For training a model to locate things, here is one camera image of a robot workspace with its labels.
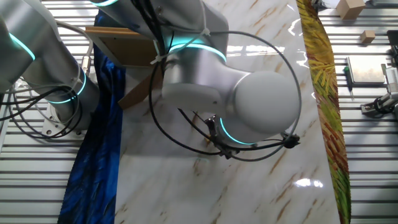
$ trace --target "metal device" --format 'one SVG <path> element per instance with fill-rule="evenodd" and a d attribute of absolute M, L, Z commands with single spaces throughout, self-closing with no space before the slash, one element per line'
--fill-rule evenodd
<path fill-rule="evenodd" d="M 91 0 L 121 25 L 155 39 L 131 0 Z M 215 113 L 214 132 L 232 146 L 252 146 L 283 133 L 299 114 L 295 82 L 274 72 L 228 67 L 228 35 L 200 36 L 186 30 L 228 31 L 226 18 L 201 0 L 153 0 L 156 16 L 174 28 L 162 28 L 167 57 L 164 100 L 181 109 Z"/>
<path fill-rule="evenodd" d="M 374 102 L 361 105 L 362 114 L 378 117 L 383 114 L 394 113 L 398 118 L 398 70 L 394 67 L 386 68 L 387 94 L 376 98 Z"/>
<path fill-rule="evenodd" d="M 0 91 L 4 92 L 24 77 L 31 87 L 47 85 L 74 86 L 81 102 L 82 118 L 76 129 L 88 128 L 100 93 L 98 87 L 86 76 L 90 59 L 84 58 L 79 66 L 63 44 L 55 19 L 38 0 L 0 1 Z M 43 94 L 53 87 L 35 91 Z M 54 116 L 62 122 L 73 116 L 71 101 L 77 100 L 55 92 L 45 99 L 55 108 Z"/>

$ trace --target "cardboard box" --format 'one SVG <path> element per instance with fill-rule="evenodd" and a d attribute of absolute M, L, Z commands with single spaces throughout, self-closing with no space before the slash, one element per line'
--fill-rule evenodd
<path fill-rule="evenodd" d="M 376 38 L 374 30 L 366 30 L 361 34 L 361 43 L 370 44 Z"/>
<path fill-rule="evenodd" d="M 364 8 L 363 0 L 340 0 L 336 6 L 342 20 L 356 19 Z"/>
<path fill-rule="evenodd" d="M 116 66 L 153 67 L 150 62 L 157 55 L 153 40 L 126 28 L 87 27 L 86 33 Z M 158 69 L 153 88 L 160 86 L 162 80 Z M 119 106 L 125 110 L 142 102 L 149 94 L 149 81 L 150 75 L 127 93 Z"/>

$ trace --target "black cable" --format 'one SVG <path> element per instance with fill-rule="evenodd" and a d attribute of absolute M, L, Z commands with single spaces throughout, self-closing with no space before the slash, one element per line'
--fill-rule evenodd
<path fill-rule="evenodd" d="M 160 54 L 163 55 L 165 52 L 165 45 L 163 41 L 163 36 L 162 36 L 162 31 L 160 28 L 160 22 L 157 19 L 157 16 L 155 14 L 153 5 L 150 3 L 150 1 L 145 0 L 145 6 L 148 7 L 148 10 L 144 9 L 144 6 L 141 4 L 140 0 L 131 0 L 132 4 L 136 7 L 136 9 L 140 12 L 143 20 L 147 24 L 148 28 L 150 31 L 153 33 L 154 37 L 160 44 Z"/>
<path fill-rule="evenodd" d="M 52 90 L 49 90 L 49 91 L 47 91 L 47 92 L 45 92 L 45 93 L 43 93 L 43 94 L 41 94 L 39 96 L 35 96 L 35 97 L 29 98 L 27 100 L 16 101 L 16 102 L 1 102 L 0 105 L 16 105 L 16 104 L 21 104 L 21 103 L 28 103 L 28 102 L 35 101 L 35 100 L 38 100 L 38 99 L 42 100 L 46 96 L 49 96 L 49 94 L 51 94 L 53 92 L 62 91 L 62 88 L 64 88 L 64 87 L 56 87 L 56 88 L 54 88 Z"/>
<path fill-rule="evenodd" d="M 53 93 L 53 92 L 55 92 L 55 91 L 59 91 L 60 89 L 61 89 L 61 87 L 57 87 L 57 88 L 54 88 L 53 90 L 50 90 L 50 91 L 48 91 L 48 92 L 46 92 L 46 93 L 44 93 L 44 94 L 41 94 L 40 96 L 34 97 L 35 100 L 33 100 L 33 102 L 32 102 L 31 104 L 29 104 L 27 107 L 25 107 L 24 109 L 18 111 L 18 112 L 15 113 L 15 114 L 10 114 L 9 116 L 6 116 L 6 117 L 4 117 L 4 118 L 0 118 L 0 121 L 5 121 L 5 120 L 7 120 L 7 119 L 10 119 L 10 118 L 13 118 L 13 117 L 15 117 L 15 116 L 20 115 L 21 113 L 27 111 L 29 108 L 33 107 L 36 103 L 38 103 L 40 100 L 44 99 L 44 98 L 45 98 L 46 96 L 48 96 L 49 94 L 51 94 L 51 93 Z M 0 103 L 0 105 L 13 105 L 13 104 Z"/>
<path fill-rule="evenodd" d="M 150 82 L 149 82 L 149 110 L 150 110 L 150 114 L 152 115 L 152 119 L 154 120 L 154 123 L 156 124 L 157 128 L 162 132 L 162 134 L 164 136 L 166 136 L 167 138 L 169 138 L 172 142 L 174 142 L 175 144 L 178 144 L 181 147 L 184 147 L 185 149 L 191 150 L 193 152 L 199 153 L 199 154 L 204 154 L 207 156 L 217 156 L 220 155 L 220 152 L 204 152 L 198 149 L 194 149 L 192 147 L 186 146 L 182 143 L 180 143 L 179 141 L 177 141 L 176 139 L 174 139 L 172 136 L 170 136 L 159 124 L 156 116 L 155 116 L 155 111 L 154 111 L 154 106 L 152 104 L 152 86 L 154 84 L 154 77 L 156 74 L 156 70 L 159 67 L 159 63 L 156 63 L 154 70 L 152 71 L 152 75 L 150 76 Z"/>
<path fill-rule="evenodd" d="M 201 116 L 199 116 L 198 112 L 192 111 L 192 113 L 194 113 L 203 123 L 206 124 L 206 121 Z"/>
<path fill-rule="evenodd" d="M 70 92 L 70 90 L 67 90 L 67 89 L 65 89 L 65 88 L 63 89 L 63 91 L 65 91 L 65 92 Z M 48 136 L 48 135 L 45 135 L 45 134 L 39 132 L 39 131 L 36 130 L 35 128 L 33 128 L 33 127 L 25 120 L 25 117 L 23 116 L 23 114 L 20 114 L 19 116 L 21 117 L 21 120 L 22 120 L 33 132 L 35 132 L 36 134 L 41 135 L 41 137 L 40 137 L 40 136 L 34 136 L 34 135 L 32 135 L 32 134 L 26 132 L 25 130 L 23 130 L 22 127 L 20 127 L 20 126 L 18 125 L 17 121 L 15 120 L 15 117 L 12 118 L 12 121 L 16 124 L 16 126 L 17 126 L 24 134 L 28 135 L 28 136 L 31 137 L 31 138 L 35 138 L 35 139 L 56 139 L 56 138 L 64 137 L 64 136 L 66 136 L 67 134 L 70 134 L 70 133 L 78 126 L 78 124 L 80 123 L 81 118 L 82 118 L 82 116 L 83 116 L 83 110 L 82 110 L 82 107 L 81 107 L 81 102 L 78 100 L 77 94 L 76 94 L 74 91 L 72 91 L 71 93 L 72 93 L 72 96 L 71 96 L 71 97 L 73 98 L 73 100 L 70 100 L 70 102 L 71 102 L 71 104 L 72 104 L 72 114 L 75 114 L 75 103 L 74 103 L 74 100 L 76 99 L 76 100 L 78 101 L 78 103 L 79 103 L 79 107 L 78 107 L 78 108 L 80 108 L 80 117 L 79 117 L 78 121 L 76 122 L 76 124 L 75 124 L 72 128 L 70 128 L 69 131 L 66 131 L 66 130 L 67 130 L 67 129 L 69 128 L 69 126 L 71 125 L 71 123 L 72 123 L 72 121 L 73 121 L 72 119 L 65 125 L 65 127 L 64 127 L 61 131 L 59 131 L 58 133 L 56 133 L 56 134 L 54 134 L 54 135 Z"/>
<path fill-rule="evenodd" d="M 14 101 L 17 101 L 16 94 L 13 93 L 12 95 L 13 95 L 13 97 L 14 97 Z M 19 108 L 19 105 L 18 105 L 18 104 L 16 104 L 15 106 L 16 106 L 17 111 L 20 111 L 20 110 L 21 110 L 21 109 Z M 74 113 L 74 112 L 75 112 L 75 105 L 74 105 L 74 103 L 72 103 L 72 110 L 73 110 L 73 113 Z M 48 135 L 45 135 L 45 134 L 39 132 L 39 131 L 36 130 L 35 128 L 33 128 L 33 127 L 29 124 L 29 122 L 27 122 L 27 121 L 25 120 L 25 117 L 24 117 L 23 113 L 20 114 L 19 116 L 21 117 L 21 120 L 28 126 L 28 128 L 30 128 L 33 132 L 35 132 L 36 134 L 39 134 L 39 135 L 41 135 L 41 136 L 43 136 L 43 137 L 55 137 L 55 136 L 57 136 L 57 135 L 59 135 L 59 134 L 62 134 L 62 133 L 64 132 L 64 130 L 66 130 L 66 129 L 69 127 L 69 125 L 71 124 L 71 122 L 72 122 L 72 121 L 69 121 L 69 122 L 67 123 L 67 125 L 65 125 L 65 128 L 64 128 L 62 131 L 60 131 L 59 133 L 54 134 L 53 136 L 48 136 Z M 12 118 L 12 121 L 13 121 L 13 122 L 16 124 L 16 126 L 18 127 L 18 124 L 16 123 L 15 118 Z"/>
<path fill-rule="evenodd" d="M 189 117 L 185 114 L 185 112 L 183 110 L 181 110 L 181 109 L 178 109 L 178 110 L 182 114 L 182 116 L 188 121 L 188 123 L 190 123 L 191 126 L 194 129 L 196 129 L 203 137 L 207 138 L 212 143 L 215 143 L 215 144 L 220 145 L 221 147 L 225 147 L 227 149 L 234 149 L 234 150 L 238 150 L 238 151 L 256 151 L 256 150 L 260 150 L 260 149 L 268 149 L 270 147 L 281 146 L 281 145 L 285 144 L 288 141 L 288 139 L 286 139 L 285 141 L 269 144 L 269 145 L 266 145 L 266 146 L 259 146 L 259 147 L 234 147 L 234 146 L 229 146 L 229 145 L 227 145 L 225 143 L 219 142 L 219 141 L 209 137 L 209 135 L 204 133 L 197 125 L 195 125 L 191 121 L 191 119 L 189 119 Z"/>
<path fill-rule="evenodd" d="M 147 9 L 147 12 L 151 16 L 152 21 L 154 22 L 155 30 L 156 30 L 157 35 L 158 35 L 158 40 L 157 41 L 159 42 L 160 48 L 161 48 L 160 54 L 163 55 L 165 53 L 165 51 L 166 51 L 165 42 L 164 42 L 163 35 L 162 35 L 162 28 L 161 28 L 160 22 L 159 22 L 159 20 L 158 20 L 158 18 L 156 16 L 156 12 L 155 12 L 154 6 L 150 2 L 150 0 L 144 0 L 144 5 L 145 5 L 145 7 Z"/>
<path fill-rule="evenodd" d="M 229 153 L 227 150 L 221 149 L 221 152 L 223 152 L 223 154 L 225 154 L 226 156 L 230 156 L 238 161 L 243 161 L 243 162 L 258 162 L 264 159 L 268 159 L 271 156 L 277 154 L 277 152 L 279 152 L 283 147 L 278 147 L 277 149 L 275 149 L 274 151 L 272 151 L 271 153 L 269 153 L 266 156 L 260 157 L 260 158 L 256 158 L 256 159 L 244 159 L 244 158 L 240 158 L 237 156 L 232 155 L 231 153 Z"/>
<path fill-rule="evenodd" d="M 174 30 L 172 31 L 172 39 L 170 40 L 169 48 L 167 49 L 167 53 L 170 52 L 170 49 L 173 47 L 173 40 L 174 40 Z"/>

